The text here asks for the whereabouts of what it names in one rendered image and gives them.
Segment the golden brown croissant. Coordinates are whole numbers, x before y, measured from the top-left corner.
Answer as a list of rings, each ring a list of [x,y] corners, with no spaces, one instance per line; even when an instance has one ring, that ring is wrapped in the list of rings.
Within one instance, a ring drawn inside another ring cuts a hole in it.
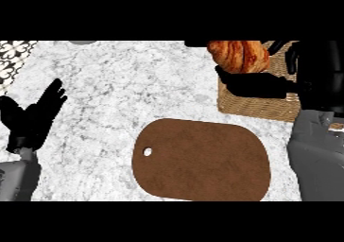
[[[259,73],[269,68],[269,54],[261,41],[210,41],[206,50],[230,74]]]

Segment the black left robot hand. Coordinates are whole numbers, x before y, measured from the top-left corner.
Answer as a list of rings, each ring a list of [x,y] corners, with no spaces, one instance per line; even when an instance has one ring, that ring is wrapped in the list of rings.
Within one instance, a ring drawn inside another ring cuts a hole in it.
[[[7,96],[0,96],[0,121],[10,130],[6,147],[10,153],[16,153],[22,147],[40,149],[65,101],[65,89],[57,78],[44,89],[40,100],[26,109]]]

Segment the brown wooden cutting board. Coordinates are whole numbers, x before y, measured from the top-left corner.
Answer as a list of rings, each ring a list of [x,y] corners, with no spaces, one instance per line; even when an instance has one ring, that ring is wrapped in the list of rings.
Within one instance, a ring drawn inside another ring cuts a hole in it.
[[[150,122],[131,166],[137,184],[162,198],[259,201],[269,187],[265,148],[236,125],[169,118]]]

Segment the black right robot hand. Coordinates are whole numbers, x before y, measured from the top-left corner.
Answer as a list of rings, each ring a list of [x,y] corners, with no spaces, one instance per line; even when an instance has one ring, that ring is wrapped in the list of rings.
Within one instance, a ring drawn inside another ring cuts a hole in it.
[[[227,90],[240,97],[299,97],[300,108],[333,112],[344,118],[344,40],[297,41],[284,52],[289,75],[296,82],[269,73],[227,72],[221,65],[215,71]]]

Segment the woven wicker basket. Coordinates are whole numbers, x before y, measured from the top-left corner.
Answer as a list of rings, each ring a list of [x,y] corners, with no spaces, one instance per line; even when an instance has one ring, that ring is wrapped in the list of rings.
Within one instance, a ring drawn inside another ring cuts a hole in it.
[[[294,42],[297,41],[275,41],[272,43],[261,41],[269,54],[269,68],[261,73],[269,73],[277,77],[284,77],[292,82],[296,82],[296,75],[287,74],[284,52]],[[218,80],[222,88],[218,100],[218,109],[221,112],[284,122],[294,120],[302,110],[296,94],[287,93],[286,98],[240,97],[227,90],[219,76]]]

